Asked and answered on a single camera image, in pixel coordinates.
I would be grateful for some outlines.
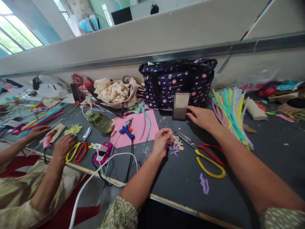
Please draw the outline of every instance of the pink paper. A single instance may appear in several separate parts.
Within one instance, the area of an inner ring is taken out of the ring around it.
[[[155,114],[153,113],[153,110],[146,111],[146,113],[149,116],[150,121],[152,122],[152,127],[150,128],[148,141],[155,140],[155,135],[159,131],[157,120],[156,120]],[[125,122],[127,122],[131,118],[133,118],[132,124],[130,126],[130,128],[133,129],[133,131],[131,133],[135,136],[133,143],[138,144],[138,143],[145,142],[145,139],[147,137],[148,130],[149,130],[149,120],[145,116],[145,118],[146,118],[145,130],[144,130],[143,137],[140,140],[142,130],[143,130],[143,114],[141,112],[140,114],[131,114],[131,115],[114,120],[113,123],[114,123],[115,127],[114,127],[114,130],[112,131],[111,137],[110,137],[110,142],[112,144],[114,144],[114,142],[119,134],[119,130],[122,129],[122,126],[125,124]],[[121,147],[129,146],[129,145],[131,145],[130,138],[127,136],[127,134],[122,134],[122,135],[120,135],[117,143],[115,144],[115,148],[121,148]]]
[[[282,118],[282,119],[284,119],[284,120],[286,120],[286,121],[288,121],[288,122],[295,122],[294,120],[292,120],[291,118],[286,117],[286,116],[283,115],[283,114],[277,114],[277,115],[275,115],[275,116],[278,116],[278,117],[280,117],[280,118]]]

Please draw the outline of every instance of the forearm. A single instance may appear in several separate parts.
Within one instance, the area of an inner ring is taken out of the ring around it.
[[[147,199],[161,159],[151,154],[139,171],[125,185],[120,196],[140,211]]]
[[[223,126],[210,133],[220,144],[234,174],[257,212],[268,207],[305,210],[304,201],[269,167],[250,152]]]
[[[40,212],[47,212],[60,185],[65,160],[53,157],[47,172],[30,201],[31,206]]]
[[[11,161],[29,143],[25,137],[0,152],[0,166]]]

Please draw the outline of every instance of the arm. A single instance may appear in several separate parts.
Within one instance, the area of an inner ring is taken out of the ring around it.
[[[6,148],[5,150],[2,150],[0,152],[0,166],[10,162],[27,144],[29,144],[31,141],[33,141],[35,138],[39,137],[40,135],[47,133],[49,130],[50,127],[48,126],[35,127],[26,137],[12,144],[10,147]]]
[[[47,212],[59,187],[66,162],[66,155],[74,146],[74,134],[62,137],[55,145],[47,172],[30,205],[39,212]]]
[[[171,129],[163,128],[156,134],[152,153],[120,194],[123,199],[136,208],[137,212],[140,211],[149,195],[158,168],[166,155],[168,143],[173,141],[172,133]]]
[[[192,121],[210,132],[218,141],[230,167],[258,213],[269,207],[305,210],[305,202],[221,125],[213,111],[193,106],[188,106],[188,109],[193,112],[187,113]]]

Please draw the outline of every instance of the wooden table edge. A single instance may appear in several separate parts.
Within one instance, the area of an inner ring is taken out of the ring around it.
[[[5,140],[5,139],[1,139],[1,140],[2,140],[2,141],[5,141],[5,142],[7,142],[7,143],[13,144],[13,142],[10,142],[10,141],[8,141],[8,140]],[[43,153],[41,153],[41,152],[39,152],[39,151],[36,151],[36,150],[34,150],[33,152],[35,152],[36,154],[41,155],[41,156],[44,155]],[[49,158],[49,159],[52,158],[52,156],[47,155],[47,154],[46,154],[45,156],[46,156],[46,158]],[[70,162],[66,162],[66,165],[68,165],[68,166],[70,166],[70,167],[72,167],[72,168],[75,168],[75,169],[77,169],[77,170],[79,170],[79,171],[82,171],[82,172],[91,174],[91,175],[95,172],[95,171],[86,169],[86,168],[84,168],[84,167],[81,167],[81,166],[79,166],[79,165],[72,164],[72,163],[70,163]],[[115,180],[115,179],[113,179],[113,178],[110,178],[110,177],[107,177],[107,178],[108,178],[110,181],[112,181],[113,183],[116,183],[116,184],[119,184],[119,185],[124,184],[123,182],[120,182],[120,181]],[[224,228],[228,228],[228,229],[241,229],[240,227],[237,227],[237,226],[235,226],[235,225],[233,225],[233,224],[227,223],[227,222],[225,222],[225,221],[219,220],[219,219],[214,218],[214,217],[212,217],[212,216],[209,216],[209,215],[206,215],[206,214],[204,214],[204,213],[198,212],[198,211],[196,211],[196,210],[194,210],[194,209],[191,209],[191,208],[189,208],[189,207],[186,207],[186,206],[183,206],[183,205],[181,205],[181,204],[175,203],[175,202],[173,202],[173,201],[171,201],[171,200],[167,200],[167,199],[162,198],[162,197],[160,197],[160,196],[157,196],[157,195],[155,195],[155,194],[152,194],[152,193],[151,193],[151,194],[150,194],[150,198],[153,199],[153,200],[156,200],[156,201],[158,201],[158,202],[160,202],[160,203],[166,204],[167,206],[176,208],[176,209],[181,210],[181,211],[183,211],[183,212],[186,212],[186,213],[188,213],[188,214],[194,215],[194,216],[196,216],[196,217],[198,217],[198,218],[204,219],[204,220],[206,220],[206,221],[208,221],[208,222],[211,222],[211,223],[214,223],[214,224],[216,224],[216,225],[222,226],[222,227],[224,227]]]

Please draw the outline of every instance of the purple foam scrap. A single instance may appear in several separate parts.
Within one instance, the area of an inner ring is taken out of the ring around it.
[[[205,186],[205,179],[202,177],[202,173],[200,174],[200,184],[202,185],[202,188],[203,188],[203,193],[205,194],[207,191],[206,191],[206,186]]]
[[[207,179],[206,179],[206,187],[207,187],[207,191],[206,191],[206,193],[205,194],[209,194],[209,190],[210,190],[210,187],[209,187],[209,182],[207,181]]]

